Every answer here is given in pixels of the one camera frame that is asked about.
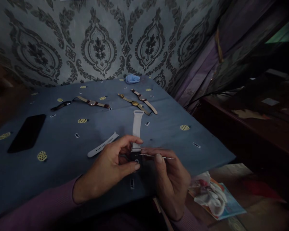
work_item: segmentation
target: blue cloth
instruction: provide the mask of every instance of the blue cloth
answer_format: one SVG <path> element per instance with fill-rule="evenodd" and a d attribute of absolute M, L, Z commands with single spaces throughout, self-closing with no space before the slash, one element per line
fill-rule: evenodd
<path fill-rule="evenodd" d="M 143 98 L 150 99 L 158 115 L 151 113 L 150 116 L 142 116 L 142 147 L 165 147 L 173 150 L 192 176 L 227 164 L 235 158 L 216 137 L 159 87 L 154 79 L 146 76 L 144 80 L 136 85 L 135 90 L 143 94 Z M 123 93 L 126 98 L 137 101 L 138 97 L 130 89 L 124 89 L 125 87 L 125 82 L 114 79 L 43 88 L 39 94 L 29 95 L 16 115 L 0 128 L 0 135 L 13 132 L 0 140 L 0 214 L 18 207 L 48 188 L 65 184 L 85 173 L 99 156 L 97 154 L 88 158 L 88 152 L 105 142 L 114 131 L 120 137 L 133 133 L 134 110 L 138 108 L 117 94 Z M 79 100 L 55 113 L 50 111 L 52 107 L 58 106 L 58 98 L 72 100 L 79 91 L 82 92 L 82 97 L 109 104 L 112 110 L 99 106 L 90 107 Z M 99 98 L 103 96 L 107 97 L 100 101 Z M 47 117 L 34 147 L 18 153 L 7 153 L 26 118 L 39 114 L 46 114 Z M 79 124 L 79 119 L 90 121 Z M 190 129 L 183 131 L 180 129 L 181 125 L 188 125 Z M 47 162 L 37 159 L 40 151 L 47 153 Z M 135 184 L 133 190 L 130 187 L 132 179 Z M 78 207 L 67 219 L 73 223 L 80 222 L 123 204 L 149 197 L 156 193 L 155 186 L 154 162 L 144 161 L 143 169 L 123 178 L 100 198 Z"/>
<path fill-rule="evenodd" d="M 125 82 L 126 82 L 127 84 L 138 83 L 138 82 L 140 82 L 140 77 L 137 76 L 137 75 L 129 74 L 129 75 L 125 78 Z"/>

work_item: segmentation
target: watch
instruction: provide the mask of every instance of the watch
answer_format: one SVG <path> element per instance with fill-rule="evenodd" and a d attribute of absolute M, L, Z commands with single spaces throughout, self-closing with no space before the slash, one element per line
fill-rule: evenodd
<path fill-rule="evenodd" d="M 138 99 L 145 102 L 146 105 L 148 105 L 152 111 L 157 114 L 157 110 L 149 103 L 149 101 L 147 99 L 141 99 L 140 97 L 142 96 L 140 93 L 138 93 L 137 91 L 135 91 L 134 89 L 131 90 L 132 92 L 134 92 L 137 96 L 138 96 Z"/>
<path fill-rule="evenodd" d="M 134 122 L 133 122 L 133 136 L 140 138 L 140 127 L 141 127 L 141 118 L 144 114 L 143 111 L 134 111 Z M 142 166 L 142 155 L 139 155 L 141 152 L 140 144 L 133 143 L 132 151 L 130 154 L 130 161 L 136 161 Z"/>
<path fill-rule="evenodd" d="M 126 97 L 124 97 L 123 94 L 118 94 L 122 99 L 132 103 L 133 106 L 136 106 L 136 107 L 139 107 L 139 109 L 143 110 L 147 115 L 150 115 L 151 112 L 149 113 L 147 110 L 145 110 L 142 106 L 140 106 L 140 104 L 137 102 L 137 101 L 133 101 L 133 100 L 130 100 L 130 99 L 127 99 Z"/>
<path fill-rule="evenodd" d="M 105 108 L 110 108 L 109 104 L 101 104 L 95 100 L 87 100 L 85 98 L 82 98 L 81 96 L 77 96 L 73 99 L 73 101 L 78 98 L 84 102 L 86 102 L 87 104 L 89 104 L 90 106 L 100 106 L 100 107 L 105 107 Z"/>
<path fill-rule="evenodd" d="M 96 154 L 98 154 L 100 151 L 102 151 L 104 149 L 104 147 L 106 146 L 106 144 L 109 144 L 111 142 L 113 142 L 119 135 L 114 132 L 113 135 L 111 137 L 109 137 L 108 140 L 106 140 L 104 143 L 102 143 L 100 146 L 98 146 L 97 148 L 93 149 L 92 151 L 88 152 L 88 157 L 93 157 Z"/>
<path fill-rule="evenodd" d="M 60 108 L 63 108 L 64 106 L 70 105 L 71 101 L 65 101 L 61 104 L 59 104 L 59 106 L 53 107 L 52 109 L 50 109 L 51 111 L 56 111 L 59 110 Z"/>

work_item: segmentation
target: gold watch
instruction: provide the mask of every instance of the gold watch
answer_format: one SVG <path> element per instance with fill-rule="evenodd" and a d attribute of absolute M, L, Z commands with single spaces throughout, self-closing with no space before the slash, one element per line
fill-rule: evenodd
<path fill-rule="evenodd" d="M 131 91 L 134 92 L 138 96 L 139 100 L 145 102 L 146 105 L 148 105 L 152 109 L 152 111 L 157 115 L 157 110 L 152 106 L 152 104 L 149 103 L 147 99 L 141 99 L 142 95 L 138 93 L 137 91 L 135 91 L 134 89 L 132 89 Z"/>
<path fill-rule="evenodd" d="M 140 106 L 140 104 L 139 104 L 137 101 L 133 101 L 133 100 L 127 99 L 126 97 L 124 97 L 123 94 L 119 94 L 119 93 L 118 93 L 118 95 L 119 95 L 122 99 L 124 99 L 124 100 L 132 103 L 133 106 L 136 106 L 136 107 L 138 107 L 140 110 L 143 110 L 144 113 L 146 113 L 147 115 L 150 115 L 150 114 L 151 114 L 151 112 L 150 112 L 150 113 L 147 112 L 147 110 L 145 110 L 142 106 Z"/>

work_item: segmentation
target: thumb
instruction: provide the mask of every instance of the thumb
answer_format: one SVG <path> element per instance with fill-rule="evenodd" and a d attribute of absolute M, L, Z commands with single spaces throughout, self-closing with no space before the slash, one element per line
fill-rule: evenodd
<path fill-rule="evenodd" d="M 123 179 L 127 175 L 130 175 L 134 171 L 138 170 L 140 168 L 140 164 L 135 161 L 131 161 L 126 164 L 118 166 L 118 168 L 119 168 L 120 177 L 121 179 Z"/>
<path fill-rule="evenodd" d="M 167 167 L 164 158 L 161 154 L 156 154 L 154 157 L 155 167 L 157 171 L 157 175 L 161 180 L 165 180 L 168 178 L 167 176 Z"/>

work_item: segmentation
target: hand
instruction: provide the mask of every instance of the hand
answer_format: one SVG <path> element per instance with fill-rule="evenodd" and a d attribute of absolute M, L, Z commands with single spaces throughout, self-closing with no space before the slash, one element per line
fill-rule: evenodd
<path fill-rule="evenodd" d="M 172 150 L 142 148 L 142 154 L 155 156 L 157 196 L 168 217 L 174 221 L 184 215 L 184 203 L 190 184 L 190 174 Z"/>
<path fill-rule="evenodd" d="M 121 150 L 127 154 L 131 147 L 130 142 L 143 143 L 136 136 L 126 135 L 104 147 L 92 167 L 74 185 L 73 199 L 76 204 L 100 197 L 125 176 L 140 168 L 139 163 L 127 162 L 124 157 L 118 156 Z"/>

